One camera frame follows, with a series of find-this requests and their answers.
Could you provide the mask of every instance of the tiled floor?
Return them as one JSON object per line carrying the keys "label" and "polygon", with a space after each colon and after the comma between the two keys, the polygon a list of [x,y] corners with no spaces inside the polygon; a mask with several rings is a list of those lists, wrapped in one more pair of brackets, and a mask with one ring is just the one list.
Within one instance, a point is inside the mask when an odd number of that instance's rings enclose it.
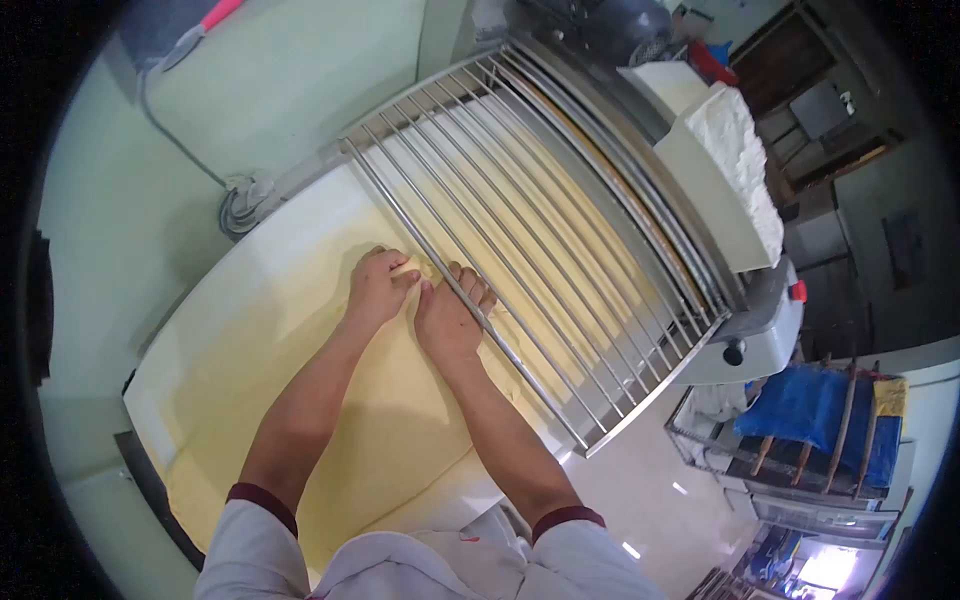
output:
{"label": "tiled floor", "polygon": [[683,600],[714,566],[733,566],[759,522],[735,515],[709,473],[683,464],[663,424],[685,386],[671,386],[589,461],[565,467],[584,503],[660,589]]}

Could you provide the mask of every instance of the white sleeve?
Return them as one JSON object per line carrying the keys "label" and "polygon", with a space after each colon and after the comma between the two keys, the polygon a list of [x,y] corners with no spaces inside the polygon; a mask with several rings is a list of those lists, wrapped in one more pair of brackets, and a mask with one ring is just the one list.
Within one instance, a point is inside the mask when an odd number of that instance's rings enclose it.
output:
{"label": "white sleeve", "polygon": [[534,544],[530,563],[533,569],[524,586],[532,584],[531,589],[525,590],[531,593],[531,598],[553,588],[555,584],[547,580],[557,576],[576,588],[579,597],[665,598],[607,530],[588,520],[570,520],[548,529]]}
{"label": "white sleeve", "polygon": [[195,600],[301,599],[309,586],[290,530],[250,500],[231,499],[217,522]]}

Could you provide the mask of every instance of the blue tarp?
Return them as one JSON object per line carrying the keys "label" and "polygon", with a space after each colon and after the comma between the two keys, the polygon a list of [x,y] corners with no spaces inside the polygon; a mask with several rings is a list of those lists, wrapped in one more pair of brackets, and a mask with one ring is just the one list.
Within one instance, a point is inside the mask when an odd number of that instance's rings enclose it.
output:
{"label": "blue tarp", "polygon": [[[833,453],[843,418],[849,376],[812,365],[787,367],[771,375],[754,405],[733,424],[741,436],[773,436],[780,440],[810,442],[813,447]],[[874,397],[870,379],[856,382],[847,440],[840,463],[860,471],[863,446]],[[878,417],[874,446],[864,483],[875,488],[890,487],[897,450],[900,446],[900,417]]]}

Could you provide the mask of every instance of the red handle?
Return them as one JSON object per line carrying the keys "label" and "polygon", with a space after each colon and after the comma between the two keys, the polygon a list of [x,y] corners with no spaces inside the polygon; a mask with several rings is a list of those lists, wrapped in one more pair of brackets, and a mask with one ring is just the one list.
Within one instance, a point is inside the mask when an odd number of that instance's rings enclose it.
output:
{"label": "red handle", "polygon": [[237,10],[237,7],[243,4],[243,0],[220,0],[213,10],[208,12],[201,20],[200,24],[205,31],[210,31],[217,26],[217,23],[227,18],[227,16]]}
{"label": "red handle", "polygon": [[788,288],[787,295],[791,300],[806,304],[806,283],[801,279]]}

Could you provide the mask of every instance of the forearm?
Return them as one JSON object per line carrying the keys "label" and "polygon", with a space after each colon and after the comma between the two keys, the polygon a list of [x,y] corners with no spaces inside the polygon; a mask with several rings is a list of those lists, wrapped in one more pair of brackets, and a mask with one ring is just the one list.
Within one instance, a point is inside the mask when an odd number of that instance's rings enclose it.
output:
{"label": "forearm", "polygon": [[444,378],[487,473],[531,526],[553,510],[580,504],[564,469],[479,358],[445,369]]}
{"label": "forearm", "polygon": [[333,435],[344,394],[376,332],[344,317],[324,345],[290,380],[253,437],[241,482],[275,495],[292,512]]}

